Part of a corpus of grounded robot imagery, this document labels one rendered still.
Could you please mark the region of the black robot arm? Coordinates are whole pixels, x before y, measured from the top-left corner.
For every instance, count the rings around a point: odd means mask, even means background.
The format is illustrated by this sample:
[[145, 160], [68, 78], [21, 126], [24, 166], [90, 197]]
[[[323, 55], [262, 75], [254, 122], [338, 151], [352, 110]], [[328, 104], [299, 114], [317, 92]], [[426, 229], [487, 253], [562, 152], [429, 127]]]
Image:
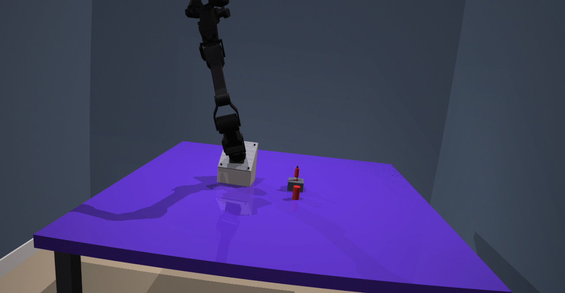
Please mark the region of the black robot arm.
[[[228, 8], [218, 9], [215, 8], [216, 20], [224, 17], [228, 18], [230, 16], [230, 10]], [[220, 21], [220, 20], [219, 20]], [[229, 93], [227, 92], [225, 78], [223, 74], [224, 62], [224, 48], [222, 44], [222, 39], [218, 37], [218, 28], [213, 20], [205, 19], [199, 24], [200, 35], [202, 36], [202, 41], [200, 42], [200, 55], [203, 60], [206, 60], [207, 67], [210, 68], [214, 90], [215, 90], [215, 103], [216, 108], [214, 110], [214, 121], [217, 131], [223, 134], [222, 147], [225, 155], [229, 156], [229, 164], [243, 164], [246, 157], [246, 149], [243, 140], [243, 135], [240, 133], [239, 126], [240, 119], [238, 115], [238, 110], [230, 102]], [[219, 45], [221, 43], [221, 45]], [[203, 47], [205, 47], [203, 49]], [[218, 107], [224, 105], [230, 105], [232, 109], [237, 113], [219, 116], [216, 118]], [[217, 120], [216, 120], [217, 119]]]

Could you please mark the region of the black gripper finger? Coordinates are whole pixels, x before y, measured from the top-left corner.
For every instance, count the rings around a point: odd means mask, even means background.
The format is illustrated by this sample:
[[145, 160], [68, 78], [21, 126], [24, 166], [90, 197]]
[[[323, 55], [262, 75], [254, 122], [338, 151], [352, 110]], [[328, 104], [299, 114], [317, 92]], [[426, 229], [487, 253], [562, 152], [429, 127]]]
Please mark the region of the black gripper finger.
[[189, 5], [187, 6], [187, 8], [192, 8], [193, 6], [203, 6], [203, 3], [201, 2], [201, 0], [190, 0]]

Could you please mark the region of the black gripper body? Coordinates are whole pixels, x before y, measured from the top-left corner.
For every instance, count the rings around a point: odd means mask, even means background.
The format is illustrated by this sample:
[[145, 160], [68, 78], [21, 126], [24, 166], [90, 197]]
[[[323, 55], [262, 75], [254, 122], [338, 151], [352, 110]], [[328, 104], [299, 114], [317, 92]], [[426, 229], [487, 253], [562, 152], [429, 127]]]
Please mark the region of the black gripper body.
[[191, 9], [185, 9], [185, 15], [188, 18], [200, 18], [200, 21], [197, 22], [198, 25], [202, 20], [209, 19], [213, 20], [217, 26], [219, 20], [216, 20], [215, 15], [215, 8], [214, 6], [222, 8], [223, 6], [228, 5], [229, 0], [208, 0], [208, 3], [203, 6], [193, 6]]

